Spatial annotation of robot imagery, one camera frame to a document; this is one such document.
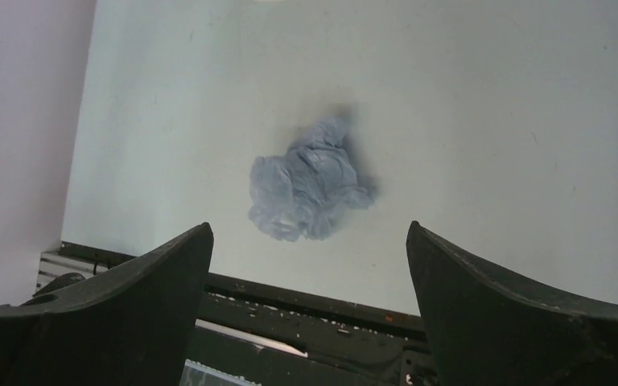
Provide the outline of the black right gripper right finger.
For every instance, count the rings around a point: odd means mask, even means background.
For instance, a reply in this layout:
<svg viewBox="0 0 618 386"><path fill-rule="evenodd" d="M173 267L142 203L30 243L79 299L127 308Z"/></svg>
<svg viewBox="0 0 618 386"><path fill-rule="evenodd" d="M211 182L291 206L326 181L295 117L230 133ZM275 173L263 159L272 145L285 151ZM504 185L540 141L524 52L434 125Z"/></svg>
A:
<svg viewBox="0 0 618 386"><path fill-rule="evenodd" d="M413 222L406 253L443 385L618 385L618 305L535 281Z"/></svg>

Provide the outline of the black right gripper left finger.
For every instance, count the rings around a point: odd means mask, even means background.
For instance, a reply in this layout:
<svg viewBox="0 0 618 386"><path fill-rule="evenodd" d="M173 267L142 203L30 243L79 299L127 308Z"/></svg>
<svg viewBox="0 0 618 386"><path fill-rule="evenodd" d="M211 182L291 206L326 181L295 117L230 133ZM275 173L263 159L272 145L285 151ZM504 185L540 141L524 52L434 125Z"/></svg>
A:
<svg viewBox="0 0 618 386"><path fill-rule="evenodd" d="M0 306L0 385L177 385L213 245L200 224L94 277Z"/></svg>

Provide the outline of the blue plastic trash bag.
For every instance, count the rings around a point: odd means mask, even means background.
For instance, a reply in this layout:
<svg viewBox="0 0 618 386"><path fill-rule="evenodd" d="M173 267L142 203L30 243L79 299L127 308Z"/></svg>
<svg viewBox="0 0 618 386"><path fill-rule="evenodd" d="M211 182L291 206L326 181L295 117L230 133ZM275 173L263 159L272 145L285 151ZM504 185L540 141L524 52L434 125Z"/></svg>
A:
<svg viewBox="0 0 618 386"><path fill-rule="evenodd" d="M249 220L276 240L325 240L347 210L365 210L374 191L359 180L344 139L349 123L328 116L303 131L283 155L259 156L250 171Z"/></svg>

